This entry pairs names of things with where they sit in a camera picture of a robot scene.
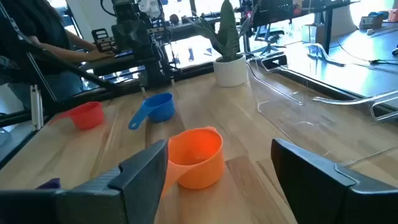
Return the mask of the green snake plant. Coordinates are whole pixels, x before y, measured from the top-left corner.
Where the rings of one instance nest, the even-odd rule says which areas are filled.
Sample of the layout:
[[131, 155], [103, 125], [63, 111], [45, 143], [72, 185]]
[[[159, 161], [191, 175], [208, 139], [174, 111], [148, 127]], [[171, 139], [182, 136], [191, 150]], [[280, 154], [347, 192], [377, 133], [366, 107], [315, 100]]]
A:
[[224, 0], [221, 5], [218, 32], [215, 32], [208, 21], [201, 17], [199, 17], [199, 23], [195, 23], [191, 19], [187, 19], [187, 21], [194, 27], [197, 34], [211, 42], [212, 47], [222, 56], [222, 62], [232, 62], [238, 59], [240, 37], [251, 28], [253, 17], [261, 5], [262, 0], [256, 3], [252, 14], [241, 25], [240, 32], [237, 31], [234, 9], [229, 0]]

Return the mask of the white cardboard box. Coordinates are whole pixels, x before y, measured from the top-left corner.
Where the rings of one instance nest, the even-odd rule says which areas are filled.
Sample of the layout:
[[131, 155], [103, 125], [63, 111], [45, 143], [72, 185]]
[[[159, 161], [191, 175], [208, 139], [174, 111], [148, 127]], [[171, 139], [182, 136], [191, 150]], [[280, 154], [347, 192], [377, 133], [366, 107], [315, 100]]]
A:
[[324, 44], [325, 25], [319, 23], [303, 25], [302, 41], [306, 43]]

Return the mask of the red measuring cup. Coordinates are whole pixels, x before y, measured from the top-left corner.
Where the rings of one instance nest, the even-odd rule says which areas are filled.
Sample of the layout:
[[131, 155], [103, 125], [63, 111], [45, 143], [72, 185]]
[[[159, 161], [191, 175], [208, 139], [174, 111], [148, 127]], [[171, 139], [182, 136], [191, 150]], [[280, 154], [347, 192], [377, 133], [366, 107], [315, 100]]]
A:
[[63, 118], [70, 118], [77, 129], [84, 131], [103, 123], [104, 112], [99, 101], [89, 101], [57, 115], [50, 124]]

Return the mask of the clear plastic measuring cup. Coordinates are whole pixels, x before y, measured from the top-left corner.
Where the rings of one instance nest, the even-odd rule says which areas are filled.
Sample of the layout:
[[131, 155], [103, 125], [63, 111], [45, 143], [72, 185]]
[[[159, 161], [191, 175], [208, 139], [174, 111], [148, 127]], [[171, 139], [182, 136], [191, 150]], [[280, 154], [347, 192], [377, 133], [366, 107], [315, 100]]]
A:
[[316, 78], [317, 61], [246, 62], [257, 111], [302, 148], [344, 166], [398, 149], [398, 90], [370, 96]]

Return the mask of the white plant pot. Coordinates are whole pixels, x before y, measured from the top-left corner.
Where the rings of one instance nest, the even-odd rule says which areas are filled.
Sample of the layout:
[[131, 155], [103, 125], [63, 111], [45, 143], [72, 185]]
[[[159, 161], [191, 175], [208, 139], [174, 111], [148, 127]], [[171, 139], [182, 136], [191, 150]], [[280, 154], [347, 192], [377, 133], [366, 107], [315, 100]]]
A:
[[246, 68], [246, 56], [237, 54], [237, 59], [224, 62], [222, 57], [213, 62], [216, 83], [222, 87], [234, 87], [246, 83], [248, 73]]

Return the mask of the white metal bracket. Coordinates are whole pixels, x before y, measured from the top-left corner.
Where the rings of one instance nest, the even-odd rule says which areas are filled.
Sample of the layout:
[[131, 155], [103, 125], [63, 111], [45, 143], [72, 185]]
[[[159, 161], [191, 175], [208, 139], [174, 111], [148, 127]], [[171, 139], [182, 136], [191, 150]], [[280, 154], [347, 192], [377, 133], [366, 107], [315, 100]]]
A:
[[33, 128], [38, 131], [44, 126], [44, 115], [42, 97], [37, 85], [30, 86], [30, 109]]

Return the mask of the black desk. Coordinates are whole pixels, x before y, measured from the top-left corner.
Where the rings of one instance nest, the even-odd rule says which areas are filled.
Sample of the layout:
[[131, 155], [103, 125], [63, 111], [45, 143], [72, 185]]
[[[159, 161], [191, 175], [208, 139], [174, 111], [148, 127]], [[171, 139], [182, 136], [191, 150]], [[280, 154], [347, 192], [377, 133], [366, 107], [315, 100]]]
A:
[[317, 19], [321, 23], [324, 23], [325, 25], [325, 40], [323, 43], [323, 48], [326, 52], [326, 54], [329, 54], [329, 49], [330, 49], [330, 43], [331, 43], [331, 28], [332, 28], [332, 23], [333, 23], [333, 11], [335, 9], [339, 9], [342, 7], [349, 6], [351, 4], [360, 2], [360, 0], [322, 0], [323, 4], [320, 6], [318, 3], [316, 3], [315, 7], [311, 7], [308, 9], [309, 13], [314, 13], [315, 14], [315, 22]]

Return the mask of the purple measuring cup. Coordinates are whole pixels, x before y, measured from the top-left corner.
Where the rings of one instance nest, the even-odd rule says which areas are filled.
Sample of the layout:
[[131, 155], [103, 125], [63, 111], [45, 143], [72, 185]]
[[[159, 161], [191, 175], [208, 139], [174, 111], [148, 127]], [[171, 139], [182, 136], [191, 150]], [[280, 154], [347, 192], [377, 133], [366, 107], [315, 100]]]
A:
[[50, 179], [49, 181], [37, 187], [37, 189], [60, 189], [60, 188], [61, 188], [60, 178]]

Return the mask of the black office chair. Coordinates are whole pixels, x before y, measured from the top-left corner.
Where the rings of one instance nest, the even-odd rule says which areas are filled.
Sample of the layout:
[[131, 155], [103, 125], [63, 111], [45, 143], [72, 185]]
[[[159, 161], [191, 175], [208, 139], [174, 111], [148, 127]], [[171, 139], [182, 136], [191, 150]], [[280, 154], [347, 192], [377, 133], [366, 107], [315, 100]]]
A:
[[253, 50], [252, 53], [260, 53], [260, 55], [277, 55], [282, 54], [281, 48], [285, 48], [285, 46], [273, 45], [276, 44], [280, 37], [284, 35], [285, 32], [283, 30], [271, 30], [271, 24], [266, 26], [260, 26], [257, 28], [256, 34], [254, 36], [255, 41], [266, 42], [267, 45], [265, 47], [261, 47], [260, 49]]

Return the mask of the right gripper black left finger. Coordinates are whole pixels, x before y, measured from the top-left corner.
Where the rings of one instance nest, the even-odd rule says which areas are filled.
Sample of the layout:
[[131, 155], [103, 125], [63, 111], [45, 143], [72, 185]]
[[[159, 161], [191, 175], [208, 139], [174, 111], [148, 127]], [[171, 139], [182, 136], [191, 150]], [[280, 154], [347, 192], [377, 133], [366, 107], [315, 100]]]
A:
[[73, 189], [0, 190], [0, 224], [153, 224], [167, 159], [161, 139]]

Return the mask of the person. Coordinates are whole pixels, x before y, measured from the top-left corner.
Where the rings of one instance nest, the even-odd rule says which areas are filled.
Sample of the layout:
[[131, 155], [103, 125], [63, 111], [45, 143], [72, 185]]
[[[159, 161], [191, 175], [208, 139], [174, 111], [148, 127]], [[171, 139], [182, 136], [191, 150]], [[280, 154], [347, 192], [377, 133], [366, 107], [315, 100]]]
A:
[[[101, 53], [95, 44], [66, 30], [62, 18], [47, 0], [1, 1], [22, 34], [62, 60], [78, 65], [114, 57], [113, 52]], [[11, 55], [15, 47], [1, 40], [4, 36], [0, 31], [0, 85], [7, 83], [23, 107], [29, 110], [30, 85]], [[48, 60], [37, 58], [35, 62], [57, 99], [67, 100], [84, 90], [78, 75]]]

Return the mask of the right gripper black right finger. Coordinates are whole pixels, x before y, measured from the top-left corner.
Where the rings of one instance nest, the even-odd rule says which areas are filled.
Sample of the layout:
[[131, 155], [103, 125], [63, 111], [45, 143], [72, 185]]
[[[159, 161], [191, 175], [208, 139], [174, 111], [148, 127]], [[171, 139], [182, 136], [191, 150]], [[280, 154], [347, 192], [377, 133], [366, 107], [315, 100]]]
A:
[[398, 188], [283, 139], [271, 159], [298, 224], [398, 224]]

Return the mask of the orange measuring cup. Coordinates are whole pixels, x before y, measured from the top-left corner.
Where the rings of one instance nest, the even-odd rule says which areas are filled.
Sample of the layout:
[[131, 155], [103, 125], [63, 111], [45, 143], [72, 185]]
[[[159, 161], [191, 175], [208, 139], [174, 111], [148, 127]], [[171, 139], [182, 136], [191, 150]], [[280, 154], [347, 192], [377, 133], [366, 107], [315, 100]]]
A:
[[223, 138], [214, 127], [188, 129], [169, 138], [168, 151], [163, 197], [174, 183], [199, 190], [224, 174]]

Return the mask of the blue measuring cup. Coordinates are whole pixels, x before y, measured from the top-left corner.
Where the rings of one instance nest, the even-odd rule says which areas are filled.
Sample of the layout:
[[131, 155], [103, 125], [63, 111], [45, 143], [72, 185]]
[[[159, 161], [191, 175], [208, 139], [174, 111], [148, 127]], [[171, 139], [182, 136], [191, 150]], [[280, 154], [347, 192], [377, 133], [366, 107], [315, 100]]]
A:
[[175, 114], [174, 96], [169, 92], [159, 93], [146, 98], [136, 111], [128, 128], [136, 130], [148, 118], [152, 123], [167, 121]]

